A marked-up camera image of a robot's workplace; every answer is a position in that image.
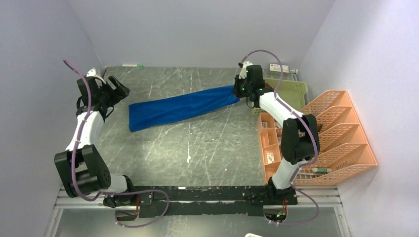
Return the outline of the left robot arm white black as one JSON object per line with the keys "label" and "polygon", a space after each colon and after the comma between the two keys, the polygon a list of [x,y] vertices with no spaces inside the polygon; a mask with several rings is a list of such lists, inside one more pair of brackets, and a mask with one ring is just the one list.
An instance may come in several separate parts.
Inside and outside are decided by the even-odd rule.
{"label": "left robot arm white black", "polygon": [[130,89],[114,76],[109,76],[107,83],[102,85],[98,85],[98,76],[86,79],[88,86],[82,79],[77,80],[81,96],[76,102],[76,131],[66,150],[54,156],[54,164],[69,197],[78,197],[72,178],[72,174],[75,174],[77,186],[83,195],[117,193],[117,199],[122,204],[131,205],[137,198],[131,181],[125,175],[111,174],[95,146],[105,120],[113,112],[114,106],[129,95]]}

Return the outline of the blue towel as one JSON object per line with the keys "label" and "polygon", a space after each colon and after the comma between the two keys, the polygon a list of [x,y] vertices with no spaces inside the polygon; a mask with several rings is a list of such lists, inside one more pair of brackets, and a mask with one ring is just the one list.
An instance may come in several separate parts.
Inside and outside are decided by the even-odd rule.
{"label": "blue towel", "polygon": [[240,101],[232,93],[233,85],[216,87],[165,99],[130,104],[131,132],[191,119]]}

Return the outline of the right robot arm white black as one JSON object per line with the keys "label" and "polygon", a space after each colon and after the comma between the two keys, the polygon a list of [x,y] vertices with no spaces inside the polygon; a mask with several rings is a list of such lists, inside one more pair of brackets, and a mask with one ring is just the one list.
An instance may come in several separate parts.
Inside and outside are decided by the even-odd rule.
{"label": "right robot arm white black", "polygon": [[317,121],[312,114],[303,114],[285,102],[277,89],[265,85],[260,65],[245,61],[239,63],[232,93],[237,98],[247,98],[255,107],[265,110],[282,130],[280,150],[282,161],[272,175],[267,190],[271,204],[279,204],[286,197],[285,189],[293,187],[297,173],[304,166],[313,165],[319,156],[320,142]]}

